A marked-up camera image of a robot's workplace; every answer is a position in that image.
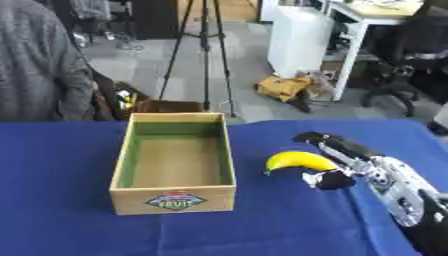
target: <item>fruit logo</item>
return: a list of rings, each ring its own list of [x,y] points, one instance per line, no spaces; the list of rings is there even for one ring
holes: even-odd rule
[[[174,191],[167,192],[161,196],[151,199],[147,201],[146,204],[172,211],[181,211],[193,205],[201,204],[203,202],[205,202],[205,199],[202,199],[195,195],[187,194],[180,191]]]

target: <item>banana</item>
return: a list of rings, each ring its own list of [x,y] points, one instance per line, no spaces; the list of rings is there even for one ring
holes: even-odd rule
[[[338,166],[331,160],[317,154],[299,151],[286,151],[271,156],[266,163],[266,175],[286,167],[307,167],[315,171],[332,171]]]

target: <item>blue tablecloth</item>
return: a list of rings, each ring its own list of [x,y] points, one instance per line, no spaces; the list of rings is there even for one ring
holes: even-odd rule
[[[0,125],[0,255],[415,255],[363,182],[310,189],[294,169],[262,175],[299,132],[348,136],[448,191],[448,151],[411,121],[271,121],[229,129],[233,212],[116,216],[107,192],[124,123]]]

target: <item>cardboard fruit box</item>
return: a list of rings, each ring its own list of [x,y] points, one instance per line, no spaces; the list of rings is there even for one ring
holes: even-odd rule
[[[223,114],[133,114],[110,185],[118,215],[231,211],[235,174]]]

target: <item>person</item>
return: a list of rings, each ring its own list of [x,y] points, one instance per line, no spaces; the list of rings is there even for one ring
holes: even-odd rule
[[[92,118],[91,70],[43,5],[0,1],[0,60],[0,121]]]

